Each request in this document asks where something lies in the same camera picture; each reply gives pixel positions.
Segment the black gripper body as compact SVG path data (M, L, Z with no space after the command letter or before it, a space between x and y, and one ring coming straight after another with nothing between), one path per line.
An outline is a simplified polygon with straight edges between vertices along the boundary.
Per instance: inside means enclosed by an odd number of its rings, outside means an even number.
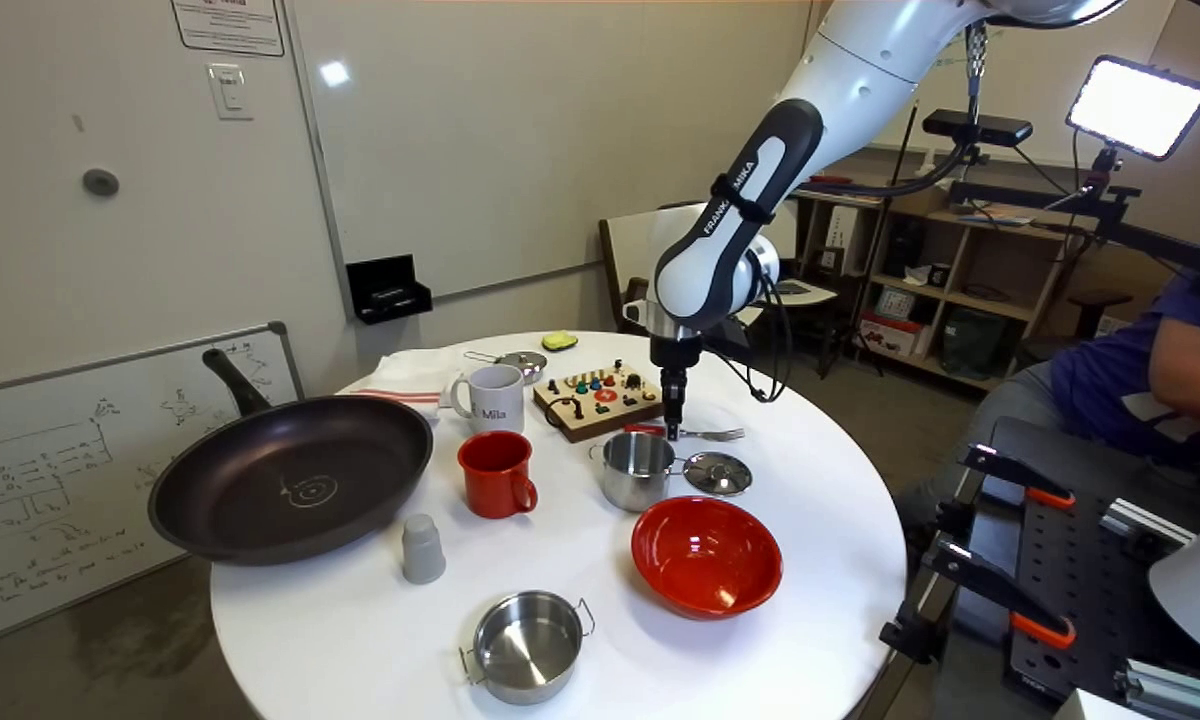
M683 339L670 339L670 336L655 336L652 339L652 366L660 369L660 393L670 402L679 402L683 388L689 388L689 369L700 362L700 339L697 336L683 336Z

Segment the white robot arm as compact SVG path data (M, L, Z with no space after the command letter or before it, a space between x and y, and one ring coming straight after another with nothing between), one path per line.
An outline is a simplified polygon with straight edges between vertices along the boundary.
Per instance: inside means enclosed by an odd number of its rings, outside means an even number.
M652 273L660 421L683 424L689 369L705 331L732 319L774 277L762 229L805 182L876 140L919 92L940 54L977 24L1076 27L1122 0L828 0L799 66L762 116L689 232Z

